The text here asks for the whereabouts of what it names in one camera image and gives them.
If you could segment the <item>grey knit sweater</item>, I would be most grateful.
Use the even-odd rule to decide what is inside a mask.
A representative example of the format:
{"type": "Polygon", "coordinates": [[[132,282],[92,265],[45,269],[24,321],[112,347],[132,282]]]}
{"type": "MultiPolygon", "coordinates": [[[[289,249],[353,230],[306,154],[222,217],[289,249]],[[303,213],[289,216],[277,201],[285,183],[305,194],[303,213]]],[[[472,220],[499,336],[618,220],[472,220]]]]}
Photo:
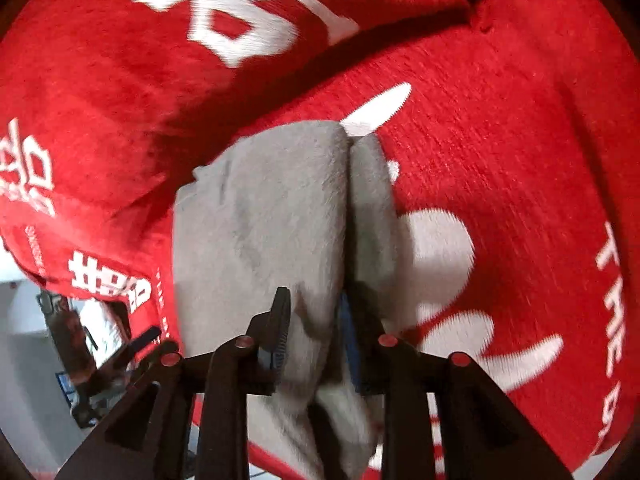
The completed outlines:
{"type": "Polygon", "coordinates": [[[177,193],[172,229],[187,356],[215,350],[291,293],[277,390],[248,402],[250,440],[306,479],[358,479],[381,404],[356,393],[336,309],[393,309],[398,229],[378,138],[294,122],[239,140],[177,193]]]}

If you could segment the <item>red blanket with white lettering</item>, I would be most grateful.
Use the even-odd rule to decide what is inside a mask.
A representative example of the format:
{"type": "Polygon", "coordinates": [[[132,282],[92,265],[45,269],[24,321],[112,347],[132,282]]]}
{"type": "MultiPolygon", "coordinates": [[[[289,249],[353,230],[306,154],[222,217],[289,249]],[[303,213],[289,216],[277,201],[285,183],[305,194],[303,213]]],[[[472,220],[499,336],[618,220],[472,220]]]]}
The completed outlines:
{"type": "Polygon", "coordinates": [[[1,245],[29,281],[121,301],[106,412],[184,352],[174,206],[294,122],[380,142],[393,309],[468,354],[573,475],[639,402],[639,57],[606,0],[1,0],[1,245]]]}

